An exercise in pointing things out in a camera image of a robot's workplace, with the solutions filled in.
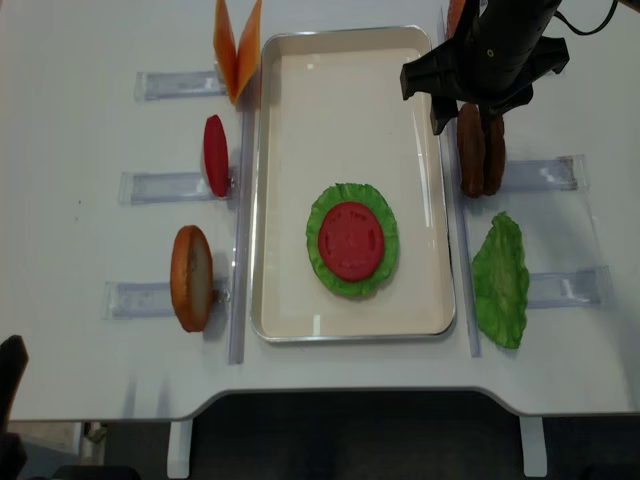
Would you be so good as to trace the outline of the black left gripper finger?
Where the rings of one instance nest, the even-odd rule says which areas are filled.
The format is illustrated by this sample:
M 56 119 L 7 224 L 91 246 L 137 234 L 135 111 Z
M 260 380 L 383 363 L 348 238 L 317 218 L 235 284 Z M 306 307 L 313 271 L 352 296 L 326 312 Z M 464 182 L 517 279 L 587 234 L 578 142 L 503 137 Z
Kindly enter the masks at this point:
M 447 123 L 457 117 L 457 101 L 448 97 L 433 96 L 430 119 L 434 135 L 440 135 Z

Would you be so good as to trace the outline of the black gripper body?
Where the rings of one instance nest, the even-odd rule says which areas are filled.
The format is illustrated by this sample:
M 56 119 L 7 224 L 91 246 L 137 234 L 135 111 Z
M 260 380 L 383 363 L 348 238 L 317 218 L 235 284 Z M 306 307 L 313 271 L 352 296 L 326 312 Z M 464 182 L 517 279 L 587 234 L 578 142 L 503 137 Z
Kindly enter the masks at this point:
M 467 1 L 455 35 L 402 66 L 407 100 L 428 93 L 483 105 L 493 116 L 528 104 L 533 83 L 561 73 L 570 57 L 563 38 L 543 35 L 558 1 Z

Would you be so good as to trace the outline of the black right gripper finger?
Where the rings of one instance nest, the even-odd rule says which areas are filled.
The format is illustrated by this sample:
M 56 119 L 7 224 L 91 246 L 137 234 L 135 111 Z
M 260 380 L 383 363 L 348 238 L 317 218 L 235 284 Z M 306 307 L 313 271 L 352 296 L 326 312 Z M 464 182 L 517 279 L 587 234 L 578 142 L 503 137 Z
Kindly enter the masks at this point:
M 479 115 L 481 121 L 481 129 L 483 133 L 484 139 L 484 165 L 491 164 L 491 154 L 492 154 L 492 124 L 494 121 L 494 116 L 491 114 L 491 111 L 488 107 L 479 105 Z

